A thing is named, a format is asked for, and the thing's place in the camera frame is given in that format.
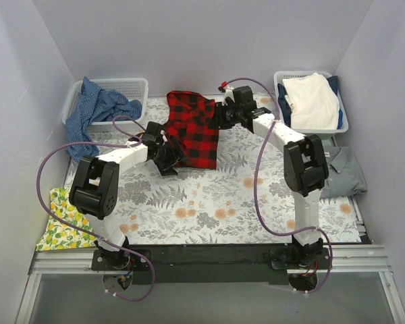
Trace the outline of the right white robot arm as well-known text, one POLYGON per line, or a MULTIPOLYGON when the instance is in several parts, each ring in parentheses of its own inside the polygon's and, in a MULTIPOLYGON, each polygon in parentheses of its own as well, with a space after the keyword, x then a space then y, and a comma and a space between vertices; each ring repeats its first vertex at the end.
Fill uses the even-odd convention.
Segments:
POLYGON ((227 130, 240 124, 260 136, 283 154, 283 175, 294 197, 295 227, 292 242, 274 253, 281 265, 307 268, 323 253, 319 227, 319 201, 329 171, 321 139, 305 136, 287 125, 265 107, 258 107, 249 86, 220 86, 223 100, 215 104, 210 128, 227 130))

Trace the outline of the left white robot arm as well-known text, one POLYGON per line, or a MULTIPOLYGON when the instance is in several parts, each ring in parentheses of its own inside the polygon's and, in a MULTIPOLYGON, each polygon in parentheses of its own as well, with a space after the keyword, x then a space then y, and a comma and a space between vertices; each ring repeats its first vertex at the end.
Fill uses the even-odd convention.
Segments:
POLYGON ((69 194, 69 202, 89 220, 102 261, 108 268, 122 270, 130 265, 126 235, 113 215, 117 204, 120 176, 129 169, 153 161, 162 176, 172 176, 173 168, 186 159, 179 140, 161 124, 150 121, 146 132, 129 140, 122 148, 96 157, 80 159, 69 194))

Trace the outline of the red black plaid shirt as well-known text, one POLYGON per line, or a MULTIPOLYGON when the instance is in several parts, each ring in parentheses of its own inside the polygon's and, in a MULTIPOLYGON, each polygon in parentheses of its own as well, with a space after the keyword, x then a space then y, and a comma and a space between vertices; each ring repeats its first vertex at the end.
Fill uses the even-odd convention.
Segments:
POLYGON ((169 117, 165 130, 176 138, 186 158, 179 167, 217 168, 219 130, 210 129, 215 101, 197 92, 174 90, 167 93, 169 117))

